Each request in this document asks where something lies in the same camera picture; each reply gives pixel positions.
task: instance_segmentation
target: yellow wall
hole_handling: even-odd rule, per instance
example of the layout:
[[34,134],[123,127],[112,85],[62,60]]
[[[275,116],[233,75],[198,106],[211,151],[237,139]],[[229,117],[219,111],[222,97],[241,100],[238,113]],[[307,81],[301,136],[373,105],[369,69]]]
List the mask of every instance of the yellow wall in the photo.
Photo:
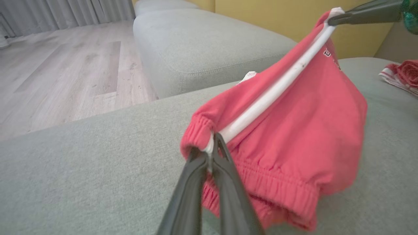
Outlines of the yellow wall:
[[[216,0],[215,12],[285,35],[297,42],[333,7],[350,10],[371,0]],[[332,39],[338,58],[374,56],[392,26],[341,25]]]
[[187,0],[196,4],[202,10],[215,12],[215,0]]

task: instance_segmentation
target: printed logo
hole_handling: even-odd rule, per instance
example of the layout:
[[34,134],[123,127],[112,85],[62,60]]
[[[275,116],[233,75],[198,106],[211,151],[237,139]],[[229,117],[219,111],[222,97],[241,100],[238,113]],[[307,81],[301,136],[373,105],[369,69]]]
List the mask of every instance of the printed logo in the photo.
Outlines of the printed logo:
[[324,55],[325,55],[326,57],[330,57],[330,56],[331,56],[331,52],[329,52],[329,51],[328,51],[328,49],[327,49],[327,48],[325,48]]

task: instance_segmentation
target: red and white towel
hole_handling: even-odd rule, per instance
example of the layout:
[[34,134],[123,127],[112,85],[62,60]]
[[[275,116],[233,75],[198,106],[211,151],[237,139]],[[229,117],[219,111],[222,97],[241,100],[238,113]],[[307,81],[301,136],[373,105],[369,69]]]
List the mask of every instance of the red and white towel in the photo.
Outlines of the red and white towel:
[[401,65],[389,64],[379,76],[387,83],[418,97],[418,60],[407,60]]

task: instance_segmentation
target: red cloth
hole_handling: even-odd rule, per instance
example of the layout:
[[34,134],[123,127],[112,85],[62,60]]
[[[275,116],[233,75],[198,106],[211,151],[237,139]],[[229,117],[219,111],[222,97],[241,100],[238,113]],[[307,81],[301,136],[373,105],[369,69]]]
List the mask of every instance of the red cloth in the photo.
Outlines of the red cloth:
[[389,64],[379,75],[387,83],[418,96],[418,60]]
[[[183,139],[204,149],[305,52],[324,28],[329,12],[278,63],[219,94],[192,116]],[[227,147],[264,227],[287,221],[306,230],[316,226],[320,195],[352,184],[361,155],[367,104],[339,69],[332,42],[316,54],[293,84]],[[203,206],[219,216],[214,184],[206,183]]]

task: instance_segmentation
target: fabric upholstery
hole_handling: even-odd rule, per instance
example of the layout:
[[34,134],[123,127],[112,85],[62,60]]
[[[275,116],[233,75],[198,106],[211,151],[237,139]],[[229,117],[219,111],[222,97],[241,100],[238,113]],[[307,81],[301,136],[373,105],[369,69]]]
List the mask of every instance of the fabric upholstery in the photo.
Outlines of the fabric upholstery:
[[133,30],[160,98],[238,81],[248,71],[270,67],[296,45],[280,34],[197,9],[143,14]]
[[197,5],[184,0],[139,0],[135,3],[135,15],[147,12],[172,9],[197,9]]
[[[318,235],[418,231],[418,102],[379,80],[390,61],[340,60],[368,101],[353,186],[322,198]],[[236,82],[137,105],[0,143],[2,234],[154,234],[184,165],[191,115]],[[219,221],[203,212],[203,234]],[[267,234],[305,234],[287,225]]]

